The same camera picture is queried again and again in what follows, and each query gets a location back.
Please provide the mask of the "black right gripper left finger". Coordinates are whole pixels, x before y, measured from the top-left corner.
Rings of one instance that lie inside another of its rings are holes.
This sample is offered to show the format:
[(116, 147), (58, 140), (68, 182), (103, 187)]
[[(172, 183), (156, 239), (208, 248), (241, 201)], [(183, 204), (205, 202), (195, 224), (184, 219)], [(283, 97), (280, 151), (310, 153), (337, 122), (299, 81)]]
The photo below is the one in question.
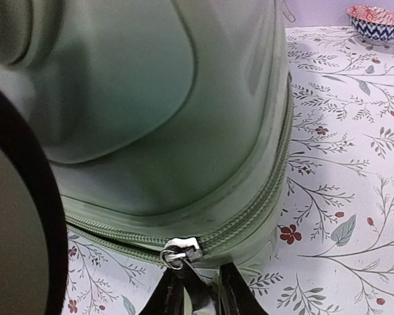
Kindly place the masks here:
[(184, 287), (171, 269), (167, 269), (141, 315), (182, 315), (184, 314)]

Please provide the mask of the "green hard-shell suitcase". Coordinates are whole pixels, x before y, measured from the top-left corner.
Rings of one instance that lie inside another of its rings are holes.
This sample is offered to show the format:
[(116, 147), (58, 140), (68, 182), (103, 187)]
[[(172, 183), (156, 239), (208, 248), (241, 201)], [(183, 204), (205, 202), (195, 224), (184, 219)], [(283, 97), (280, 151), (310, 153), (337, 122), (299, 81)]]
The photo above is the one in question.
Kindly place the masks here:
[(220, 314), (219, 269), (276, 242), (288, 160), (282, 1), (0, 1), (0, 314), (60, 314), (71, 230), (171, 269)]

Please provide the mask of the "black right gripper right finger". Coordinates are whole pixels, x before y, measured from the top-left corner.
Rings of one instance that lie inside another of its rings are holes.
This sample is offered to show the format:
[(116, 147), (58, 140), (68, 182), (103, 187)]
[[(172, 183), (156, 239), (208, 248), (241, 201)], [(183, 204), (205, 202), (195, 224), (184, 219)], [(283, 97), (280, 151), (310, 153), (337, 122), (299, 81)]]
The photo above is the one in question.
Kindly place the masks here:
[(267, 315), (233, 263), (219, 269), (220, 314)]

